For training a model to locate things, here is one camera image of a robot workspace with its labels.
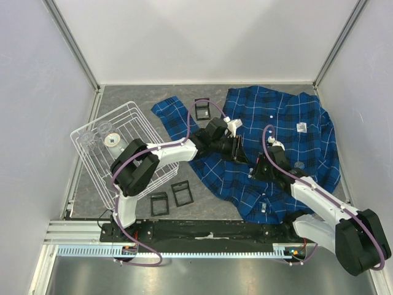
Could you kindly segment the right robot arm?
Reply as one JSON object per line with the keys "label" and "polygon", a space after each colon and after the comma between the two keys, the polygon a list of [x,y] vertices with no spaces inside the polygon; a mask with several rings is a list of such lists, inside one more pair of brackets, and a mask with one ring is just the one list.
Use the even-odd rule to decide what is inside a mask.
{"label": "right robot arm", "polygon": [[378,215],[342,202],[320,187],[312,177],[289,165],[279,145],[264,149],[257,157],[252,178],[272,182],[314,211],[296,214],[281,226],[282,237],[295,242],[300,237],[333,253],[353,276],[367,270],[381,270],[392,251]]}

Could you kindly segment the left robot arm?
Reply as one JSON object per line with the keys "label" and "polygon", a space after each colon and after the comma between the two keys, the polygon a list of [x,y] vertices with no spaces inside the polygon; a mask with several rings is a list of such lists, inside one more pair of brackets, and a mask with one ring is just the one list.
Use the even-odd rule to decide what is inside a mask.
{"label": "left robot arm", "polygon": [[111,165],[112,183],[117,189],[113,220],[114,235],[122,242],[134,237],[138,195],[144,191],[158,168],[176,163],[190,162],[218,153],[225,161],[248,164],[241,135],[237,129],[241,119],[212,119],[205,128],[179,140],[160,144],[147,144],[139,138],[133,140]]}

